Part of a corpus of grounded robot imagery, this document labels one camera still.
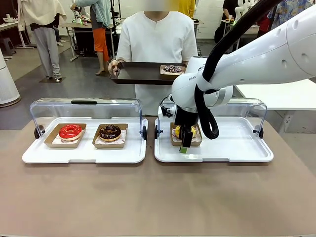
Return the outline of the white background desk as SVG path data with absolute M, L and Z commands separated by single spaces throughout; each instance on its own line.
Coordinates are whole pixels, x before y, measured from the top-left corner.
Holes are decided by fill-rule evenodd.
M 22 33 L 19 30 L 19 28 L 18 28 L 18 22 L 0 24 L 0 32 L 6 31 L 6 30 L 9 30 L 9 29 L 13 29 L 13 28 L 17 29 L 18 34 L 19 34 L 19 38 L 20 38 L 20 41 L 21 41 L 21 45 L 16 47 L 16 48 L 17 49 L 34 49 L 33 46 L 26 46 L 26 44 L 24 42 L 24 38 L 22 36 Z

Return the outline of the cardboard box of nut donut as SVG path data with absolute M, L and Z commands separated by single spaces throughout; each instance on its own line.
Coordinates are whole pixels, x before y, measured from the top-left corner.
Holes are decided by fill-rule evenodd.
M 95 148 L 97 149 L 122 149 L 125 145 L 125 142 L 123 144 L 117 144 L 117 145 L 98 145 L 98 144 L 94 144 L 96 138 L 99 136 L 99 130 L 101 127 L 105 126 L 107 124 L 100 124 L 96 130 L 95 136 L 93 138 L 92 144 L 94 145 Z M 121 131 L 123 130 L 128 130 L 128 124 L 127 123 L 117 123 L 117 124 L 113 124 L 118 126 Z

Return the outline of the white cylindrical air purifier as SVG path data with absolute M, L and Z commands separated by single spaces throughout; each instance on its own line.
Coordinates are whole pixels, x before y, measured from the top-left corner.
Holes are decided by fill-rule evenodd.
M 16 104 L 20 99 L 20 94 L 0 49 L 0 108 Z

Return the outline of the yellow sprinkle donut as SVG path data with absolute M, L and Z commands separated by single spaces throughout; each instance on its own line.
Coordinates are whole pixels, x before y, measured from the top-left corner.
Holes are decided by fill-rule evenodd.
M 191 132 L 193 133 L 193 137 L 195 137 L 196 134 L 197 134 L 197 131 L 196 131 L 196 129 L 193 126 L 191 127 Z M 179 125 L 175 127 L 174 133 L 175 133 L 175 136 L 178 139 L 180 139 L 180 126 Z

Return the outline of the person in yellow shirt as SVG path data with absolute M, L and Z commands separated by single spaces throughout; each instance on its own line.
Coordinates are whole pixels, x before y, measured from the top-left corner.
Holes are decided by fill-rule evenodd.
M 189 16 L 191 19 L 194 17 L 194 10 L 196 6 L 195 0 L 178 0 L 178 11 Z

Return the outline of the cardboard box of sprinkle donut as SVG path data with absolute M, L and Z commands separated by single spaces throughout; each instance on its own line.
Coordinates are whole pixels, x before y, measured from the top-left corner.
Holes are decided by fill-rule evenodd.
M 165 72 L 162 70 L 164 66 L 165 66 L 165 65 L 161 65 L 161 66 L 160 66 L 160 74 L 161 74 L 161 75 L 179 76 L 179 75 L 183 74 L 183 73 L 185 72 L 185 70 L 186 70 L 186 67 L 182 66 L 182 67 L 183 67 L 183 70 L 184 70 L 183 73 L 181 73 L 181 74 L 168 74 L 168 73 L 165 73 Z

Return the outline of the clear cover over sprinkled donuts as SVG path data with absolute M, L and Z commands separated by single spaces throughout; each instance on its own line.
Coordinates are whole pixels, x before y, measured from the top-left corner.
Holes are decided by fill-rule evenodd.
M 267 106 L 258 99 L 253 98 L 232 98 L 227 104 L 210 107 L 216 121 L 220 117 L 241 117 L 251 123 L 251 134 L 263 138 L 263 122 L 267 114 Z M 162 122 L 166 120 L 157 119 L 155 122 L 155 138 L 163 133 Z

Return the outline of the person in white shirt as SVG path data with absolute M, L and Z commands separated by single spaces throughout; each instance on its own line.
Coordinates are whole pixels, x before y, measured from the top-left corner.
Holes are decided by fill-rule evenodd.
M 141 11 L 124 20 L 115 59 L 187 64 L 197 54 L 189 16 L 178 11 Z

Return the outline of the person in floral shirt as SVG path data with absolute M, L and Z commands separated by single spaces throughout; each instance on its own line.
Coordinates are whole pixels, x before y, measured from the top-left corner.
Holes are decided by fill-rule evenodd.
M 309 0 L 283 0 L 258 22 L 257 38 L 278 27 L 311 6 Z

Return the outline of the person in black clothes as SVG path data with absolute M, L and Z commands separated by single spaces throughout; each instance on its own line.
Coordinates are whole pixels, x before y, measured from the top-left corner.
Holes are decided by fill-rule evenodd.
M 235 8 L 238 7 L 238 0 L 224 0 L 223 3 L 223 16 L 222 19 L 226 20 L 231 15 L 233 18 L 236 17 Z

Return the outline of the dark brown serving tray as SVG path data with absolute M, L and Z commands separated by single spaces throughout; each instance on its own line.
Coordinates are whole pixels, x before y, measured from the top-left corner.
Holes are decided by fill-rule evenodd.
M 120 62 L 110 79 L 116 84 L 172 85 L 178 76 L 161 75 L 161 65 L 186 67 L 182 63 Z

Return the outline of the background work table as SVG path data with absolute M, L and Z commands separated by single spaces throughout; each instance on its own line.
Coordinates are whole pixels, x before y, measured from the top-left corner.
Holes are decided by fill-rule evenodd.
M 92 56 L 94 54 L 93 32 L 91 23 L 63 23 L 60 25 L 67 32 L 67 37 L 70 42 L 72 57 L 70 62 L 73 62 L 80 56 Z M 106 28 L 106 42 L 108 46 L 108 54 L 112 59 L 117 54 L 119 34 L 116 25 L 111 23 Z

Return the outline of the person's right hand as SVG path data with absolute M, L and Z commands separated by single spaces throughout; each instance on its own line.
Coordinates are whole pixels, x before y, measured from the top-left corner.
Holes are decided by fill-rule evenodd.
M 123 60 L 112 60 L 109 64 L 108 64 L 108 71 L 109 71 L 109 75 L 114 74 L 115 72 L 118 71 L 118 64 L 120 62 L 123 62 Z

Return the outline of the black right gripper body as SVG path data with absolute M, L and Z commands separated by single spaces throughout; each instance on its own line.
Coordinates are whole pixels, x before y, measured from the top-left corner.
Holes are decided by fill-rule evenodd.
M 177 106 L 174 124 L 179 126 L 194 126 L 198 123 L 199 115 L 196 108 L 181 108 Z

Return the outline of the cardboard box of red donut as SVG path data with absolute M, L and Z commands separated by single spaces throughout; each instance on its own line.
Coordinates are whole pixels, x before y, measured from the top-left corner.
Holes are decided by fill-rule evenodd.
M 57 135 L 59 135 L 59 131 L 62 127 L 68 125 L 68 124 L 76 124 L 80 125 L 82 127 L 82 137 L 79 139 L 79 141 L 76 144 L 52 144 L 52 141 L 55 139 Z M 84 133 L 86 129 L 85 123 L 59 123 L 49 134 L 49 136 L 46 138 L 44 143 L 49 148 L 56 148 L 56 149 L 75 149 L 79 146 L 80 141 L 82 140 Z

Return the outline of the white side table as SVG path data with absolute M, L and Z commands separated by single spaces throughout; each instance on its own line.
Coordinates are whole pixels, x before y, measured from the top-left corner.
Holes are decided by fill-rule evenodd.
M 245 98 L 264 102 L 266 120 L 280 133 L 316 134 L 316 79 L 286 84 L 237 85 Z

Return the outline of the cardboard box of yellow donut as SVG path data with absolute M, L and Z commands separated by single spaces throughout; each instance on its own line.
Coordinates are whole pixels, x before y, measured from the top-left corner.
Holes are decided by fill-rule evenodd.
M 176 126 L 177 126 L 177 125 L 175 125 L 173 122 L 170 124 L 171 143 L 172 143 L 173 146 L 181 146 L 181 144 L 179 144 L 179 143 L 173 143 L 173 142 L 172 142 L 172 135 L 175 135 L 174 129 L 175 129 Z M 202 136 L 201 136 L 201 134 L 200 134 L 199 125 L 198 125 L 198 124 L 195 124 L 193 127 L 196 129 L 197 134 L 196 134 L 195 137 L 192 138 L 191 146 L 196 147 L 196 146 L 199 146 L 199 145 L 201 144 L 201 142 L 202 142 Z

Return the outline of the chocolate donut with coloured sprinkles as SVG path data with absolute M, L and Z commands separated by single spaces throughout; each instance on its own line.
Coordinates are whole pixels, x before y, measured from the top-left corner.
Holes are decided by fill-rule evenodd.
M 162 70 L 168 74 L 181 74 L 184 72 L 183 67 L 175 65 L 166 65 Z

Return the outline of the grey plastic stool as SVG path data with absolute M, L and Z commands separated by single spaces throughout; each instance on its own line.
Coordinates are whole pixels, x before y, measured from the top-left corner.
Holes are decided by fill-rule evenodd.
M 12 56 L 16 53 L 10 38 L 0 38 L 0 48 L 4 56 Z

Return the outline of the white tray for glazed donuts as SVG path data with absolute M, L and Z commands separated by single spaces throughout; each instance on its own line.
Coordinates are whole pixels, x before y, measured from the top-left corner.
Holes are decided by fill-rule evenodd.
M 89 117 L 61 117 L 56 119 L 40 118 L 40 125 L 45 133 L 35 140 L 22 155 L 25 163 L 109 163 L 133 164 L 145 158 L 146 140 L 140 134 L 141 127 L 148 126 L 148 121 L 139 118 L 89 118 Z M 50 148 L 44 142 L 52 131 L 61 124 L 86 124 L 84 134 L 76 148 Z M 97 128 L 101 124 L 127 124 L 127 135 L 123 148 L 98 149 L 93 145 Z

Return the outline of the person in orange trousers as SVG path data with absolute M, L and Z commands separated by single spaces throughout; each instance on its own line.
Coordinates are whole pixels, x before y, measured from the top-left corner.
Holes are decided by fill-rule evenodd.
M 99 70 L 97 76 L 105 72 L 108 66 L 109 56 L 106 45 L 106 28 L 111 22 L 110 0 L 74 0 L 71 10 L 76 7 L 90 7 L 90 21 L 94 39 L 94 49 L 99 61 Z

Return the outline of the person in beige top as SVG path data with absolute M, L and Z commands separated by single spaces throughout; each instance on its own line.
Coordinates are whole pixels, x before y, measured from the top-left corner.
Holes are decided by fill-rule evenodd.
M 62 78 L 59 51 L 54 27 L 66 21 L 66 13 L 59 0 L 17 0 L 18 28 L 29 26 L 33 31 L 39 57 L 47 79 L 59 82 Z

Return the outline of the small robot with green light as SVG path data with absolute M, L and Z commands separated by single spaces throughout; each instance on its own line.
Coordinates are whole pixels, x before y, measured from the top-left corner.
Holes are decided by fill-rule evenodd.
M 75 22 L 79 23 L 79 24 L 82 24 L 82 19 L 81 19 L 82 8 L 78 7 L 78 6 L 73 7 L 73 5 L 74 4 L 72 4 L 70 6 L 70 8 L 71 8 L 72 12 L 74 13 Z

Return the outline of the red glazed donut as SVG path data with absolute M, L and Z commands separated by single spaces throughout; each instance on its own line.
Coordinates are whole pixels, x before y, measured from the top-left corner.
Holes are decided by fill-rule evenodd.
M 76 124 L 68 124 L 59 131 L 61 140 L 74 141 L 82 135 L 82 127 Z

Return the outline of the chocolate donut with nuts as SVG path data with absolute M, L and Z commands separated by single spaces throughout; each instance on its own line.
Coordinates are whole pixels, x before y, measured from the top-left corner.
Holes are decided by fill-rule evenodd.
M 121 129 L 113 124 L 107 124 L 100 128 L 99 137 L 105 142 L 116 141 L 121 136 Z

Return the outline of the clear cover over glazed donuts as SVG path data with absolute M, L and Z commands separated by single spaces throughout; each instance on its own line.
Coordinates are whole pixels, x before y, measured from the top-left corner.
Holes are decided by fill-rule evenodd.
M 140 125 L 138 133 L 147 140 L 147 126 L 142 116 L 142 104 L 138 99 L 42 98 L 30 105 L 30 114 L 37 129 L 37 139 L 54 122 L 87 125 L 97 122 L 133 122 Z

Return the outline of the white tray for sprinkled donuts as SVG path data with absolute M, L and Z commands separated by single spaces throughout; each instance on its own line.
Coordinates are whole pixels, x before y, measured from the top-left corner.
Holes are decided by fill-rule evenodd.
M 161 162 L 270 162 L 274 154 L 265 141 L 253 132 L 249 120 L 242 117 L 218 117 L 219 137 L 208 139 L 199 132 L 202 141 L 185 154 L 174 145 L 173 120 L 155 120 L 162 133 L 155 139 L 155 158 Z

